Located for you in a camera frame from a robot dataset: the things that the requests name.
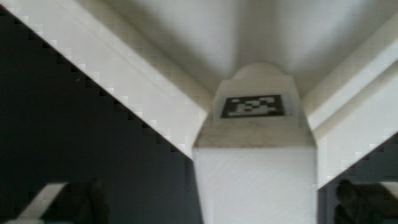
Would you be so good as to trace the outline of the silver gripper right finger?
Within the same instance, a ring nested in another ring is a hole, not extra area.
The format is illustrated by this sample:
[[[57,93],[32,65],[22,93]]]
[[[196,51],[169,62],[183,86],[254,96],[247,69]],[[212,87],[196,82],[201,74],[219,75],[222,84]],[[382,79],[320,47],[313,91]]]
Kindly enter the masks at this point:
[[[343,180],[336,197],[334,224],[398,224],[398,182]]]

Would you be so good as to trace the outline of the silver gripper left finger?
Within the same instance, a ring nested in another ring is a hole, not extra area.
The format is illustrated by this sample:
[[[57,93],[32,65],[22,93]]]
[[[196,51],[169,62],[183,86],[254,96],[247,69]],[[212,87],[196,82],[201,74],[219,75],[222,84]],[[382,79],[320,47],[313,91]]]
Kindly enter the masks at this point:
[[[15,224],[109,224],[102,181],[47,184]]]

